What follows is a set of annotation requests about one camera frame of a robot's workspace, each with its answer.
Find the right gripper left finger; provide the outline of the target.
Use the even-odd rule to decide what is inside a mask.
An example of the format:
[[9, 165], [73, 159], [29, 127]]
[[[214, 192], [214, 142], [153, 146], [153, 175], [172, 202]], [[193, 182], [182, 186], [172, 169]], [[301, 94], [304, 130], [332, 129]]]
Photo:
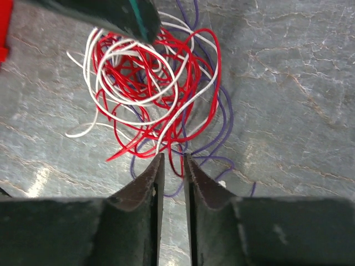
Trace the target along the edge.
[[2, 265], [158, 265], [165, 157], [107, 198], [1, 191]]

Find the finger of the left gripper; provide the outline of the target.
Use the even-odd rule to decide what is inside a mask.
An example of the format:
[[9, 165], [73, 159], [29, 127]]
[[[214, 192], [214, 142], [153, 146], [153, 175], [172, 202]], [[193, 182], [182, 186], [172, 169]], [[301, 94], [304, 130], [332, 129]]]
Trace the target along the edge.
[[32, 0], [37, 7], [153, 44], [161, 20], [153, 1]]

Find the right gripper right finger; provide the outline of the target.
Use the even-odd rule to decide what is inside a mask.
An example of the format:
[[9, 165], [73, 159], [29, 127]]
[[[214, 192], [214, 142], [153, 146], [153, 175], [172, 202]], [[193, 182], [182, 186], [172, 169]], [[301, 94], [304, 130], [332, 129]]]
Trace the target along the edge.
[[354, 203], [239, 197], [184, 157], [192, 265], [353, 265]]

